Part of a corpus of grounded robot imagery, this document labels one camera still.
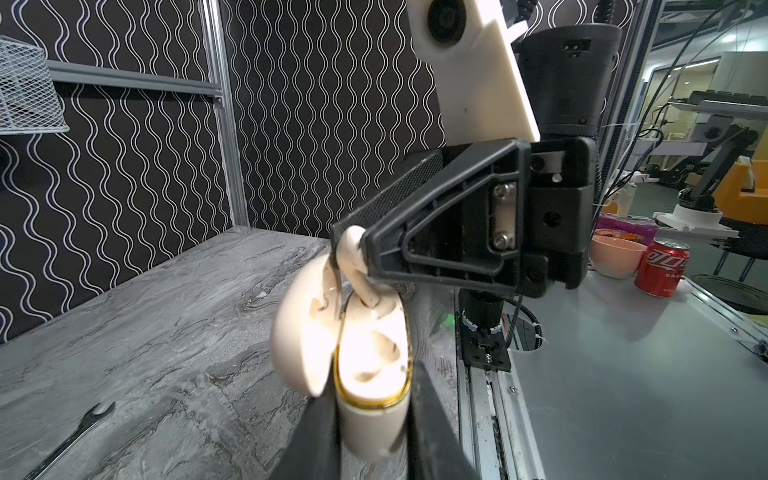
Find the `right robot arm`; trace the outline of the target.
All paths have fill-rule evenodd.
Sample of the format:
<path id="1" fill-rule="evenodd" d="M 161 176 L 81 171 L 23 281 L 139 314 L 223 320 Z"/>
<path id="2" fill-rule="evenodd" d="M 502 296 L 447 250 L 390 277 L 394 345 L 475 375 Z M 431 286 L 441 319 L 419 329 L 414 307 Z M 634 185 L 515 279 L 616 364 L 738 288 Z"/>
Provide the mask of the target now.
<path id="1" fill-rule="evenodd" d="M 411 1 L 416 56 L 434 75 L 446 143 L 335 224 L 333 265 L 376 306 L 384 283 L 508 298 L 585 278 L 600 113 L 621 30 L 594 23 L 522 39 L 499 1 Z"/>

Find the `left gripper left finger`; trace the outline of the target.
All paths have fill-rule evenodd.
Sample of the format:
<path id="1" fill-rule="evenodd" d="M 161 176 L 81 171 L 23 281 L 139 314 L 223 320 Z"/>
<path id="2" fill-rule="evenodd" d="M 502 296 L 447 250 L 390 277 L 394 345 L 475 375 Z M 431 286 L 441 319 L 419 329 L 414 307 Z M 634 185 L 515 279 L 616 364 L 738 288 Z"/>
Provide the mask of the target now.
<path id="1" fill-rule="evenodd" d="M 339 479 L 341 439 L 335 389 L 312 397 L 270 479 Z"/>

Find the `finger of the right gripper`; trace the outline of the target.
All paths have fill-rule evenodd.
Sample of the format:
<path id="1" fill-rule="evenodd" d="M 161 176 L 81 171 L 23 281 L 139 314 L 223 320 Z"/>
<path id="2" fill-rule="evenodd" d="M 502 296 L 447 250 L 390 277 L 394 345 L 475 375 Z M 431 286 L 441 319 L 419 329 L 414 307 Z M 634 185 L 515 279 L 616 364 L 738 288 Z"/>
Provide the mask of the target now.
<path id="1" fill-rule="evenodd" d="M 408 153 L 400 158 L 396 162 L 395 174 L 385 186 L 333 224 L 331 229 L 333 256 L 336 256 L 342 234 L 349 227 L 370 228 L 403 202 L 414 203 L 414 200 L 409 200 L 409 197 L 442 170 L 444 162 L 442 149 Z"/>
<path id="2" fill-rule="evenodd" d="M 543 296 L 547 261 L 524 245 L 531 157 L 516 139 L 439 151 L 443 167 L 363 234 L 369 275 Z"/>

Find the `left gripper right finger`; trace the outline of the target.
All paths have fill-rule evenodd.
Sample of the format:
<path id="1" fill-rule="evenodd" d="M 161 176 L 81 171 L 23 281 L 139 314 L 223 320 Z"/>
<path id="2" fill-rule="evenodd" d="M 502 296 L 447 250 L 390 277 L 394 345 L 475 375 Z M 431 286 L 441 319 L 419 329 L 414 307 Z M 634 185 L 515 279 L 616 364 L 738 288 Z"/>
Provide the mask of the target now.
<path id="1" fill-rule="evenodd" d="M 408 479 L 478 479 L 441 406 L 426 367 L 413 363 L 407 416 Z"/>

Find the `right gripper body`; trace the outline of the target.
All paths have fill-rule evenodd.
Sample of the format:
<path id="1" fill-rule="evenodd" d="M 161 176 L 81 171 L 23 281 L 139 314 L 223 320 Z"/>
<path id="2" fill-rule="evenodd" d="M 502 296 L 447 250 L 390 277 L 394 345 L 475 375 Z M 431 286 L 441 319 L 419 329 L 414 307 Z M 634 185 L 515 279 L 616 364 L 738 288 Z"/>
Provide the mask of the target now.
<path id="1" fill-rule="evenodd" d="M 531 145 L 527 251 L 545 256 L 546 278 L 567 288 L 578 287 L 587 272 L 597 156 L 589 137 Z"/>

